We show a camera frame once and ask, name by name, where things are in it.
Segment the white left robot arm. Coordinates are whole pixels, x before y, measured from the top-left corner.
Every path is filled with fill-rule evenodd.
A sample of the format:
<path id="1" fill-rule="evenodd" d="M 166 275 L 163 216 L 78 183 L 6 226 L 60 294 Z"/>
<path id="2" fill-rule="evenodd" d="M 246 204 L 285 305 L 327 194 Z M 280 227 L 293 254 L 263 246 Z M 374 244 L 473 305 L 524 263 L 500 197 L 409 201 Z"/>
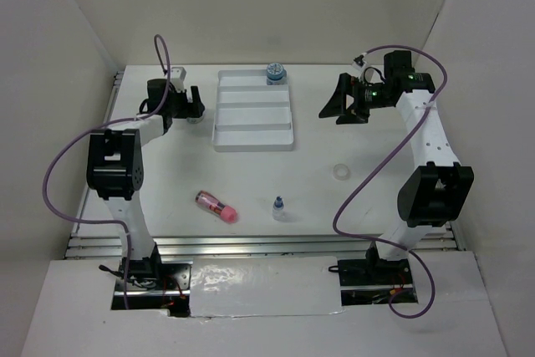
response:
<path id="1" fill-rule="evenodd" d="M 123 261 L 140 263 L 135 279 L 144 288 L 158 288 L 165 269 L 151 260 L 158 252 L 140 202 L 145 178 L 142 148 L 166 134 L 175 120 L 202 120 L 205 110 L 197 86 L 186 89 L 182 78 L 150 79 L 134 120 L 93 130 L 89 136 L 88 186 L 104 201 L 112 219 L 121 222 Z"/>

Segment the small blue capped bottle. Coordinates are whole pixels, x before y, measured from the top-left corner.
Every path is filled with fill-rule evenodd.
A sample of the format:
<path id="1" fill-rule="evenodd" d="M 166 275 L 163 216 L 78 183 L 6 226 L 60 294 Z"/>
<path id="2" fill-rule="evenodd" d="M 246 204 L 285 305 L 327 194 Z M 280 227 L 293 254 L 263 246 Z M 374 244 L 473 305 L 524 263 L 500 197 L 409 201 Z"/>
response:
<path id="1" fill-rule="evenodd" d="M 282 221 L 284 219 L 284 202 L 281 196 L 277 196 L 274 200 L 272 215 L 277 221 Z"/>

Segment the blue slime jar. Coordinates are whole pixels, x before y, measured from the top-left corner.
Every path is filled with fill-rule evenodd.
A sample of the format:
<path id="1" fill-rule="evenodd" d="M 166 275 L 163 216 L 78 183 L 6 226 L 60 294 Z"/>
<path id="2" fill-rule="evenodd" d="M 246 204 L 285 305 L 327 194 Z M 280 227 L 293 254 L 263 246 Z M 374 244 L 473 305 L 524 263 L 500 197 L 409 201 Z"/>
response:
<path id="1" fill-rule="evenodd" d="M 198 124 L 200 122 L 203 121 L 205 117 L 205 114 L 204 113 L 201 113 L 199 115 L 195 115 L 195 116 L 189 116 L 186 118 L 186 121 L 189 123 L 189 124 Z"/>
<path id="2" fill-rule="evenodd" d="M 267 85 L 284 85 L 287 82 L 287 71 L 280 63 L 270 63 L 266 67 Z"/>

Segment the pink capped glue stick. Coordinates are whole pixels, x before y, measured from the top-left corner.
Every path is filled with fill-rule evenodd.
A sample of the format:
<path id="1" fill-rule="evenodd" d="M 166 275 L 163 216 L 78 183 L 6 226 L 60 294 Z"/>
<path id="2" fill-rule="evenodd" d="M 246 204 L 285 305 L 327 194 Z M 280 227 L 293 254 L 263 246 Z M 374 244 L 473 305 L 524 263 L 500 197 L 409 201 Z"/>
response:
<path id="1" fill-rule="evenodd" d="M 195 203 L 202 209 L 218 216 L 226 223 L 234 223 L 237 220 L 237 211 L 222 203 L 219 199 L 206 191 L 199 191 L 195 197 Z"/>

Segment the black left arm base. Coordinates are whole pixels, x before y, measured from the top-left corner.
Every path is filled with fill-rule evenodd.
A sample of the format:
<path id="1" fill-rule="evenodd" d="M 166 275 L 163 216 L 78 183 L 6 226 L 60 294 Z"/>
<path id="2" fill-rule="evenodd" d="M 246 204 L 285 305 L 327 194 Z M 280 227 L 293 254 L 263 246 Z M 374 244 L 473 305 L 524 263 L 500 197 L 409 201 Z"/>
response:
<path id="1" fill-rule="evenodd" d="M 133 297 L 161 297 L 163 304 L 172 304 L 176 299 L 186 301 L 189 298 L 191 286 L 191 268 L 187 263 L 167 263 L 161 266 L 159 279 L 134 278 L 131 275 L 124 282 L 123 274 L 118 268 L 111 269 L 104 264 L 99 265 L 99 270 L 112 275 L 115 281 L 114 296 L 123 299 Z"/>

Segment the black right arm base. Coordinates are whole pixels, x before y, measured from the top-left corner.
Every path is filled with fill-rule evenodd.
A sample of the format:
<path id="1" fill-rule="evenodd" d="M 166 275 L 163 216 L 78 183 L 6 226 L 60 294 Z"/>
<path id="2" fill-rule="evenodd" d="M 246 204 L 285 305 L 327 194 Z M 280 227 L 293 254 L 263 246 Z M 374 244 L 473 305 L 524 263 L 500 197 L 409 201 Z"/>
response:
<path id="1" fill-rule="evenodd" d="M 404 287 L 413 283 L 407 259 L 398 262 L 371 258 L 338 260 L 335 265 L 328 267 L 328 271 L 339 276 L 342 287 Z"/>

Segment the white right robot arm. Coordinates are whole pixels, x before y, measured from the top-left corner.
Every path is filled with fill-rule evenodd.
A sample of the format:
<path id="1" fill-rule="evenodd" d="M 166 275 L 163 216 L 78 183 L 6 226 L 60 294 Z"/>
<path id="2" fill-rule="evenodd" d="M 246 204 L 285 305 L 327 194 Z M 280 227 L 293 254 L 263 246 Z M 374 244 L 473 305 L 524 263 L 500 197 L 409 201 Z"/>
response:
<path id="1" fill-rule="evenodd" d="M 376 256 L 364 265 L 373 283 L 391 277 L 393 263 L 405 259 L 433 228 L 459 217 L 474 181 L 472 168 L 460 163 L 441 123 L 436 101 L 445 86 L 435 85 L 430 74 L 415 70 L 415 48 L 383 45 L 381 50 L 385 56 L 379 82 L 369 78 L 374 67 L 366 55 L 357 56 L 353 66 L 358 74 L 341 74 L 318 114 L 321 119 L 334 117 L 339 125 L 359 125 L 368 122 L 372 110 L 394 108 L 405 124 L 406 137 L 356 188 L 361 192 L 403 147 L 410 146 L 415 169 L 398 192 L 400 220 L 373 240 Z"/>

